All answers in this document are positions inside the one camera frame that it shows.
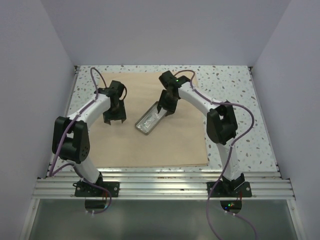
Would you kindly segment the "metal instrument tray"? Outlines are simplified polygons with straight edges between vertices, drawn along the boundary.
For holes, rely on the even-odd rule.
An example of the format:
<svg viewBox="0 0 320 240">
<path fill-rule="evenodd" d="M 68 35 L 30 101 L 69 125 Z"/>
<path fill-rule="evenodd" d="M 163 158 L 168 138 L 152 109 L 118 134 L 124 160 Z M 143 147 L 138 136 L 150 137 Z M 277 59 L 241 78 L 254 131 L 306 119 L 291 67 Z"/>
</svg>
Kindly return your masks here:
<svg viewBox="0 0 320 240">
<path fill-rule="evenodd" d="M 156 101 L 135 123 L 135 129 L 144 135 L 149 135 L 160 121 L 166 116 L 167 111 L 163 108 L 158 112 L 158 101 Z"/>
</svg>

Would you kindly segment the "beige cloth mat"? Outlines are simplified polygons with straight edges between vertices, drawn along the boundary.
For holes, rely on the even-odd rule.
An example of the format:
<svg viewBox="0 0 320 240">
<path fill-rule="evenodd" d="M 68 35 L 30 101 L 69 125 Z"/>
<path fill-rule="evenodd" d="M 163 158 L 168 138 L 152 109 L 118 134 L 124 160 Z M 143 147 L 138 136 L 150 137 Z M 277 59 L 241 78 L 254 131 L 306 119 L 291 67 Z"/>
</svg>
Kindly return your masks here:
<svg viewBox="0 0 320 240">
<path fill-rule="evenodd" d="M 135 123 L 159 100 L 160 72 L 103 73 L 128 90 L 124 100 L 126 120 L 104 123 L 99 117 L 89 129 L 89 157 L 97 168 L 183 167 L 208 163 L 203 114 L 179 100 L 174 114 L 164 117 L 148 135 Z"/>
</svg>

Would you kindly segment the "green suture packet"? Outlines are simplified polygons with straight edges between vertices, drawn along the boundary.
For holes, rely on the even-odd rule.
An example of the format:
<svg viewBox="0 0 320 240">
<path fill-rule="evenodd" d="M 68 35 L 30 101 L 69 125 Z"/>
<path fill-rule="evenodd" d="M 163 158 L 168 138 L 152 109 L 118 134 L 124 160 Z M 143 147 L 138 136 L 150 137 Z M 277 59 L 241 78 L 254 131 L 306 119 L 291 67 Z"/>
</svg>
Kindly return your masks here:
<svg viewBox="0 0 320 240">
<path fill-rule="evenodd" d="M 139 128 L 145 132 L 150 131 L 156 123 L 160 120 L 160 117 L 156 113 L 147 114 L 140 122 Z"/>
</svg>

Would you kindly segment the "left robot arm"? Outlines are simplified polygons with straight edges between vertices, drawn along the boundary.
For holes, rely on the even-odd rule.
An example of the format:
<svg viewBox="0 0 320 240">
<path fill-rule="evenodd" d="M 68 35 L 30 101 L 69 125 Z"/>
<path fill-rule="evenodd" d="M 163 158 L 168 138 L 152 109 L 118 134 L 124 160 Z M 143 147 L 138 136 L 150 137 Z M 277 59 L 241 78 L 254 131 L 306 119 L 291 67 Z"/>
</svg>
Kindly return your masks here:
<svg viewBox="0 0 320 240">
<path fill-rule="evenodd" d="M 89 130 L 99 117 L 108 125 L 112 121 L 123 123 L 127 116 L 122 95 L 126 94 L 125 85 L 113 80 L 109 87 L 97 88 L 94 96 L 78 111 L 67 117 L 59 116 L 54 122 L 52 165 L 58 158 L 73 165 L 80 178 L 88 181 L 87 192 L 95 197 L 103 193 L 104 184 L 99 181 L 101 173 L 89 158 Z"/>
</svg>

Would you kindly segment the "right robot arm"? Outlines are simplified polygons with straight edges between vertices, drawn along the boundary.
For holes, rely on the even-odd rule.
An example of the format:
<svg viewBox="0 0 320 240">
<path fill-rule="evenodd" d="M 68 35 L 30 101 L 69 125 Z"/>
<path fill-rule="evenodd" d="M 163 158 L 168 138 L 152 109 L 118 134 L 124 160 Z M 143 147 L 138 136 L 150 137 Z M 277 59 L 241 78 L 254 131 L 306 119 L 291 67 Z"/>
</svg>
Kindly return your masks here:
<svg viewBox="0 0 320 240">
<path fill-rule="evenodd" d="M 196 92 L 191 80 L 184 75 L 175 77 L 166 71 L 160 75 L 159 81 L 164 87 L 157 104 L 159 113 L 174 114 L 178 100 L 183 99 L 206 116 L 206 134 L 216 144 L 223 167 L 221 179 L 209 189 L 216 197 L 234 197 L 245 183 L 245 177 L 232 147 L 238 129 L 233 107 L 227 101 L 211 103 L 208 97 Z"/>
</svg>

